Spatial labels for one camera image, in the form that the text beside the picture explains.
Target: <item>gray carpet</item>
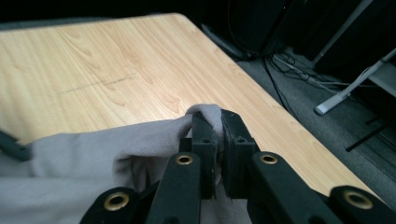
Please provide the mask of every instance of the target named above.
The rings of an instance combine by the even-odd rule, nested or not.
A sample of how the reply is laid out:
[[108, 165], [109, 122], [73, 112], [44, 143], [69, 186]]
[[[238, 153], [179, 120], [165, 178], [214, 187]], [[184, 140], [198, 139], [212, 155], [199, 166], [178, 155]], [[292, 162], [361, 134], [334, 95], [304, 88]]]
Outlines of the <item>gray carpet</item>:
[[[7, 22], [0, 23], [0, 31], [103, 19], [107, 18]], [[238, 62], [238, 64], [279, 101], [274, 86], [268, 74], [265, 73], [260, 60]], [[285, 77], [270, 64], [268, 64], [268, 67], [296, 118], [333, 155], [378, 194], [393, 210], [396, 210], [396, 148], [394, 146], [396, 132], [392, 129], [386, 129], [352, 152], [347, 153], [345, 151], [346, 147], [378, 126], [377, 123], [364, 124], [366, 120], [375, 117], [375, 114], [362, 104], [348, 99], [320, 117], [315, 114], [314, 108], [330, 98], [332, 93], [314, 87], [301, 79]]]

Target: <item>black cable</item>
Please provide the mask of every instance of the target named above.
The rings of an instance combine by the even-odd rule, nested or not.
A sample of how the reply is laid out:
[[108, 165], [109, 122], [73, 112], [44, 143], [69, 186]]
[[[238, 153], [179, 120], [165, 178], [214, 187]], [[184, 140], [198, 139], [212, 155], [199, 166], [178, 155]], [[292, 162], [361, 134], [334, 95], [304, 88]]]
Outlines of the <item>black cable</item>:
[[290, 106], [286, 96], [282, 93], [282, 91], [279, 89], [279, 87], [277, 86], [276, 82], [274, 81], [274, 78], [273, 78], [272, 74], [270, 73], [270, 70], [268, 69], [268, 66], [267, 66], [267, 63], [265, 61], [265, 58], [261, 58], [261, 62], [262, 62], [262, 66], [263, 66], [265, 72], [268, 74], [268, 77], [271, 79], [271, 82], [272, 82], [272, 84], [274, 86], [276, 94], [277, 94], [277, 96], [278, 96], [278, 98], [280, 100], [280, 103], [282, 104], [283, 108], [285, 108], [290, 114], [292, 114], [298, 120], [296, 114], [291, 109], [291, 106]]
[[278, 72], [282, 73], [285, 77], [288, 78], [292, 78], [292, 79], [296, 79], [296, 80], [303, 80], [303, 81], [307, 81], [309, 78], [311, 78], [310, 76], [308, 76], [308, 78], [302, 78], [296, 71], [294, 71], [294, 69], [290, 68], [289, 70], [282, 70], [280, 68], [280, 66], [276, 63], [276, 61], [274, 61], [274, 54], [270, 55], [268, 57], [268, 62], [273, 66], [273, 68], [275, 70], [277, 70]]
[[277, 56], [280, 57], [281, 59], [283, 59], [283, 61], [285, 61], [285, 62], [287, 62], [287, 63], [289, 63], [289, 64], [292, 64], [294, 67], [296, 67], [296, 68], [299, 69], [300, 71], [303, 71], [304, 74], [306, 74], [307, 76], [310, 76], [310, 77], [317, 77], [318, 75], [320, 75], [320, 74], [311, 74], [311, 73], [306, 72], [305, 69], [312, 70], [312, 68], [310, 68], [310, 67], [301, 67], [301, 66], [297, 65], [297, 64], [296, 64], [296, 61], [299, 62], [299, 63], [302, 63], [302, 62], [296, 60], [292, 55], [290, 55], [290, 54], [288, 54], [288, 53], [286, 53], [286, 52], [283, 52], [283, 53], [281, 53], [281, 54], [278, 53]]

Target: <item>black object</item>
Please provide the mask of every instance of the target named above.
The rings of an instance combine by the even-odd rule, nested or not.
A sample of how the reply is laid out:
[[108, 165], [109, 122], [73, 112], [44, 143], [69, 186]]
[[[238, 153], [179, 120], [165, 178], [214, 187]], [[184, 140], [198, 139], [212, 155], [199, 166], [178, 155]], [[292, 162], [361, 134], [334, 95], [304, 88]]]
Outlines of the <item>black object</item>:
[[18, 161], [29, 161], [32, 158], [29, 148], [19, 145], [17, 141], [13, 136], [0, 131], [0, 149], [3, 153]]
[[396, 47], [396, 2], [373, 1], [315, 65], [316, 71], [354, 80]]
[[288, 0], [240, 1], [229, 24], [230, 33], [236, 44], [242, 49], [262, 56], [290, 2]]
[[361, 0], [299, 1], [284, 24], [282, 40], [314, 60]]
[[[223, 110], [222, 123], [224, 188], [231, 199], [247, 199], [253, 224], [396, 222], [396, 214], [364, 190], [337, 187], [327, 198], [310, 189], [279, 155], [259, 150], [237, 114]], [[192, 131], [192, 138], [180, 139], [160, 184], [142, 193], [111, 189], [80, 223], [199, 223], [201, 199], [215, 194], [217, 139], [201, 114], [192, 117]]]
[[[396, 57], [390, 59], [393, 63], [396, 61]], [[373, 130], [366, 135], [361, 136], [361, 139], [353, 143], [346, 148], [347, 152], [358, 148], [361, 144], [365, 143], [370, 138], [381, 133], [385, 129], [395, 130], [396, 125], [396, 98], [385, 91], [382, 88], [357, 88], [354, 91], [364, 106], [369, 108], [375, 113], [375, 118], [365, 122], [366, 125], [370, 125], [374, 121], [377, 121], [376, 125], [373, 125]]]
[[232, 42], [224, 38], [219, 32], [215, 31], [213, 28], [202, 24], [202, 31], [207, 37], [209, 37], [213, 42], [216, 43], [219, 48], [221, 48], [228, 56], [230, 56], [235, 61], [248, 61], [252, 59], [252, 55], [244, 50], [237, 48]]

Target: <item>cloth fold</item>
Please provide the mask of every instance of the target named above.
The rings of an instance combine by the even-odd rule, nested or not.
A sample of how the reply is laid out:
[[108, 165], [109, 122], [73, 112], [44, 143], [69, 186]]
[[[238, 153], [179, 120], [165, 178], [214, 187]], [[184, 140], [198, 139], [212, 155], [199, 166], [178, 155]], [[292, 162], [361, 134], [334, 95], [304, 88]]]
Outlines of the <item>cloth fold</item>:
[[[28, 145], [33, 158], [26, 162], [0, 153], [0, 222], [79, 223], [104, 191], [142, 191], [162, 178], [180, 138], [191, 132], [195, 112], [203, 114], [222, 143], [220, 108], [194, 105], [179, 119], [38, 139]], [[249, 223], [246, 202], [227, 199], [221, 181], [217, 190], [216, 201], [202, 201], [201, 223]]]

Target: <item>cable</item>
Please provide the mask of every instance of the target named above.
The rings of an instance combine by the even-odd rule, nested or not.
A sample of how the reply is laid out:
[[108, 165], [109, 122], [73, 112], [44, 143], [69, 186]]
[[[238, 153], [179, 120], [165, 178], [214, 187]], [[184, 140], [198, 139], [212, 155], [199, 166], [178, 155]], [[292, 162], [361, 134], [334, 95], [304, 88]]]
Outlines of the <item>cable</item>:
[[305, 73], [306, 75], [308, 75], [308, 76], [316, 77], [316, 76], [319, 75], [319, 74], [315, 73], [314, 71], [312, 71], [312, 68], [310, 68], [310, 67], [307, 67], [307, 66], [305, 66], [305, 67], [297, 66], [297, 65], [296, 65], [296, 62], [299, 62], [299, 63], [303, 63], [303, 62], [297, 61], [293, 56], [289, 55], [289, 54], [286, 53], [286, 52], [283, 52], [282, 54], [278, 54], [278, 53], [277, 53], [276, 56], [278, 56], [279, 58], [283, 59], [284, 62], [289, 63], [289, 64], [292, 64], [294, 67], [298, 68], [300, 71], [304, 72], [304, 73]]
[[291, 106], [290, 106], [290, 104], [289, 104], [287, 98], [286, 98], [285, 95], [282, 93], [282, 91], [279, 89], [279, 87], [277, 86], [276, 82], [274, 81], [274, 78], [273, 78], [273, 76], [271, 75], [270, 70], [268, 69], [268, 66], [267, 66], [267, 63], [266, 63], [266, 61], [265, 61], [265, 58], [261, 58], [261, 62], [262, 62], [262, 66], [263, 66], [265, 72], [268, 74], [268, 77], [271, 79], [271, 82], [272, 82], [272, 84], [273, 84], [273, 86], [274, 86], [274, 89], [275, 89], [275, 91], [276, 91], [276, 94], [277, 94], [277, 96], [278, 96], [278, 98], [279, 98], [279, 100], [280, 100], [280, 103], [282, 104], [283, 108], [285, 108], [289, 113], [291, 113], [291, 114], [298, 120], [296, 114], [295, 114], [294, 111], [291, 109]]
[[390, 141], [390, 139], [388, 139], [384, 134], [380, 133], [379, 136], [385, 140], [389, 145], [393, 146], [394, 148], [396, 148], [396, 144], [393, 143], [392, 141]]
[[[273, 57], [275, 59], [277, 59], [280, 63], [283, 63], [284, 65], [286, 65], [288, 68], [290, 68], [291, 70], [294, 70], [295, 73], [297, 74], [301, 79], [305, 80], [306, 82], [310, 83], [310, 84], [315, 84], [317, 85], [317, 87], [320, 87], [326, 91], [329, 91], [331, 93], [338, 93], [338, 91], [333, 91], [331, 89], [329, 89], [328, 87], [326, 87], [325, 85], [350, 85], [350, 83], [343, 83], [343, 82], [326, 82], [326, 81], [318, 81], [316, 80], [316, 77], [312, 77], [311, 75], [306, 74], [304, 71], [301, 71], [299, 68], [295, 67], [294, 65], [285, 62], [284, 60], [280, 59], [277, 55], [273, 55]], [[363, 72], [361, 72], [361, 74], [359, 75], [362, 76], [365, 72], [367, 72], [367, 70], [370, 69], [370, 67], [364, 69]], [[370, 85], [359, 85], [359, 87], [375, 87], [375, 86], [370, 86]]]
[[269, 59], [268, 61], [270, 62], [270, 64], [271, 64], [278, 72], [283, 73], [284, 75], [286, 75], [287, 73], [293, 71], [291, 68], [290, 68], [289, 70], [285, 70], [285, 71], [282, 70], [282, 69], [276, 64], [276, 62], [274, 62], [274, 57], [273, 57], [273, 56], [270, 56], [268, 59]]

